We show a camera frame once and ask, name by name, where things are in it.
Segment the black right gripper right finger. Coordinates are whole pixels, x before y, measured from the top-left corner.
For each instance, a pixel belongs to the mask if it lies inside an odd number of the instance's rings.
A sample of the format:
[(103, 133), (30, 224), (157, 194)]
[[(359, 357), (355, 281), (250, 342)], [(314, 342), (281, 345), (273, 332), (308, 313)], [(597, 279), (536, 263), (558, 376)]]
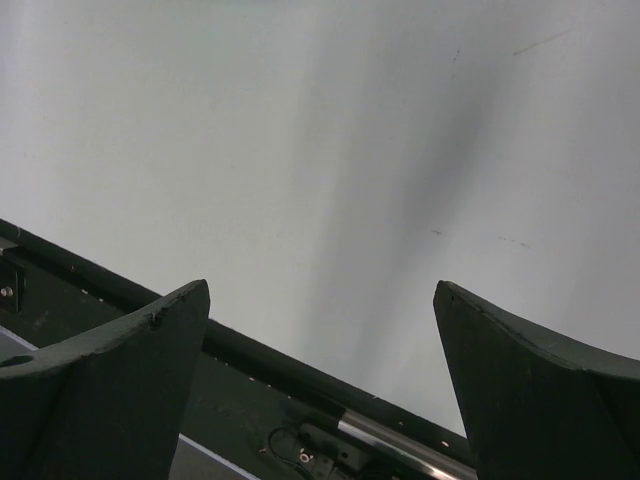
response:
[(433, 306), (479, 478), (638, 478), (638, 361), (450, 281)]

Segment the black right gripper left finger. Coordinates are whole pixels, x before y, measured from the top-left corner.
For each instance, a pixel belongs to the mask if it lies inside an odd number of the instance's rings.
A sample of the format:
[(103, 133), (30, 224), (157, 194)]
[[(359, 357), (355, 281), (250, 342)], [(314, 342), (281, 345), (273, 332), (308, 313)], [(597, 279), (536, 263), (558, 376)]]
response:
[(168, 478), (208, 314), (196, 280), (3, 361), (2, 478)]

